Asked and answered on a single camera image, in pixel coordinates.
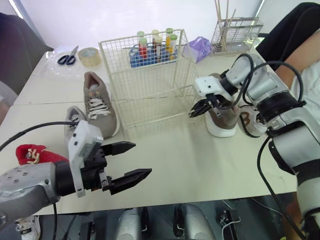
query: blue scissors handle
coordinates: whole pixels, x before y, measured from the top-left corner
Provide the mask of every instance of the blue scissors handle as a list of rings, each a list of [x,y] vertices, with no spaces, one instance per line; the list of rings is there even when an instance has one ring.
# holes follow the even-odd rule
[[[64,55],[59,58],[57,61],[58,64],[63,65],[72,65],[76,62],[76,57],[74,55]]]

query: robotic arm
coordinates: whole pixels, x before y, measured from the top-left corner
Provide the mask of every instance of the robotic arm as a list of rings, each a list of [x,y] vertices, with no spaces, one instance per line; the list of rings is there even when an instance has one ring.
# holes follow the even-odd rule
[[[151,169],[136,169],[112,179],[105,173],[105,156],[117,155],[136,145],[117,142],[102,145],[98,127],[80,121],[68,144],[69,162],[26,164],[0,176],[0,229],[7,223],[30,216],[54,204],[62,196],[85,190],[109,190],[111,195],[129,189],[145,179]]]
[[[250,55],[254,67],[263,63]],[[195,80],[194,88],[201,97],[189,116],[204,114],[210,108],[225,108],[232,95],[242,89],[251,72],[249,58],[239,57],[232,68],[217,79],[213,76]],[[303,230],[308,239],[318,239],[320,232],[320,126],[304,103],[297,101],[287,86],[266,66],[256,68],[246,95],[258,109],[272,138],[269,150],[278,166],[297,177],[297,198],[302,213]]]

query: metal rack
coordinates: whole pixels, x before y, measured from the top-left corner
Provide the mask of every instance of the metal rack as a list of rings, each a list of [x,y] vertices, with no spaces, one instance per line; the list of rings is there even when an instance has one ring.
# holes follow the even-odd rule
[[[185,31],[176,29],[173,33],[177,35],[174,57],[156,62],[153,59],[149,64],[134,67],[130,52],[138,44],[137,36],[99,43],[118,114],[129,140],[188,121],[188,112],[197,98],[192,87],[197,71],[195,64],[185,57],[190,48]],[[159,36],[165,45],[166,32],[160,32]],[[149,46],[153,35],[144,37]]]
[[[235,17],[218,21],[211,40],[211,55],[248,52],[262,27],[263,23],[258,17]]]

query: tape roll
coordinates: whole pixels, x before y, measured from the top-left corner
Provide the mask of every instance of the tape roll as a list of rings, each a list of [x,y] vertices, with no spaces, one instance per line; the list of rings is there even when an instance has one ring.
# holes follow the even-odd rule
[[[101,63],[99,51],[94,47],[87,47],[80,50],[78,57],[85,67],[92,67]]]

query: shoelace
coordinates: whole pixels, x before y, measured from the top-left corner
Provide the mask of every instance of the shoelace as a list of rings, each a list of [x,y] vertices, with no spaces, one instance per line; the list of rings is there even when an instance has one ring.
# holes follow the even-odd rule
[[[79,117],[79,114],[74,114],[74,115],[72,115],[72,117],[71,117],[71,122],[73,122],[73,123],[78,123],[78,122],[80,122],[80,117]],[[77,126],[76,125],[69,125],[69,128],[76,128]]]
[[[21,232],[23,230],[29,229],[32,227],[32,224],[29,221],[25,221],[25,218],[19,219],[21,222],[16,222],[15,230]]]
[[[37,152],[37,149],[28,149],[28,153],[25,156],[27,159],[34,159],[34,161],[27,161],[27,164],[37,164],[40,160],[40,153]]]
[[[107,107],[107,105],[101,98],[90,99],[89,106],[89,119],[97,119],[97,116],[99,114],[104,116],[111,114],[111,111],[109,111],[109,107]]]

